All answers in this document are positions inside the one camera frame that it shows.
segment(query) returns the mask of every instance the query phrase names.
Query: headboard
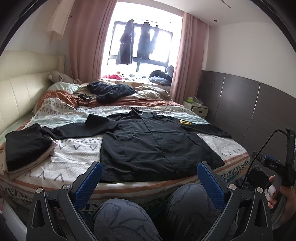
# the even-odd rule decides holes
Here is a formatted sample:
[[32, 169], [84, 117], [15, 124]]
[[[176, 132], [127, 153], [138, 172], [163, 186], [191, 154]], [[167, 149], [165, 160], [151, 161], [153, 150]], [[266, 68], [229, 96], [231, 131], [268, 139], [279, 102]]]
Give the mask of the headboard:
[[30, 112], [52, 84], [48, 73], [64, 72], [64, 56], [4, 51], [0, 57], [0, 133]]

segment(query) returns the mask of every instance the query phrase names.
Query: metal screw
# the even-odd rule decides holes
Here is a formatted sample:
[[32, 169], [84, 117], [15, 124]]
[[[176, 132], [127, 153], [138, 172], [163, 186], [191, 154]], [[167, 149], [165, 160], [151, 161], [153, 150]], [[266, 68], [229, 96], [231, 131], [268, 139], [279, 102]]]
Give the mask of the metal screw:
[[263, 193], [263, 189], [262, 188], [257, 188], [257, 192]]
[[37, 188], [37, 189], [36, 189], [36, 192], [37, 192], [37, 193], [41, 193], [42, 191], [43, 191], [43, 188]]
[[230, 185], [229, 185], [229, 188], [230, 188], [231, 190], [235, 190], [237, 187], [236, 187], [234, 184], [230, 184]]
[[68, 190], [69, 188], [71, 187], [71, 185], [70, 184], [65, 184], [65, 185], [63, 185], [63, 189], [64, 190]]

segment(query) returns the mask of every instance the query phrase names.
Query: yellow patch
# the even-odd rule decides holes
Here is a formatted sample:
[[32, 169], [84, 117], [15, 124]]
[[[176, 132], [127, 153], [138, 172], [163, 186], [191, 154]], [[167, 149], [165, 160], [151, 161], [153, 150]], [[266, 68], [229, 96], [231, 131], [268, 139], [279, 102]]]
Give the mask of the yellow patch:
[[190, 123], [188, 121], [183, 121], [183, 120], [180, 120], [180, 123], [181, 124], [185, 124], [185, 125], [192, 125], [192, 123]]

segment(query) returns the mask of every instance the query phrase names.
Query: stuffed animal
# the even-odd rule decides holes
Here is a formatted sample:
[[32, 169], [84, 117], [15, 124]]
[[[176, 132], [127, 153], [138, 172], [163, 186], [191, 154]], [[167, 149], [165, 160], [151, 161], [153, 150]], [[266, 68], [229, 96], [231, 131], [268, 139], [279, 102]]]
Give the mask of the stuffed animal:
[[70, 76], [62, 74], [58, 71], [51, 71], [47, 78], [51, 80], [53, 83], [61, 81], [69, 84], [82, 84], [82, 81], [80, 81], [79, 79], [73, 80]]

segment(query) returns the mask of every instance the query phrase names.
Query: patterned pants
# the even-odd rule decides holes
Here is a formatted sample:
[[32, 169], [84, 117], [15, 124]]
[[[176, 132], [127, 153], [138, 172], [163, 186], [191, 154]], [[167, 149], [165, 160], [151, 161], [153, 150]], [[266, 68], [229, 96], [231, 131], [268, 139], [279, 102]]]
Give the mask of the patterned pants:
[[[220, 210], [211, 203], [199, 184], [186, 184], [172, 195], [164, 221], [170, 241], [202, 240], [218, 218]], [[225, 240], [236, 230], [234, 222]], [[163, 241], [148, 214], [134, 202], [111, 199], [104, 202], [94, 216], [94, 234], [98, 241]]]

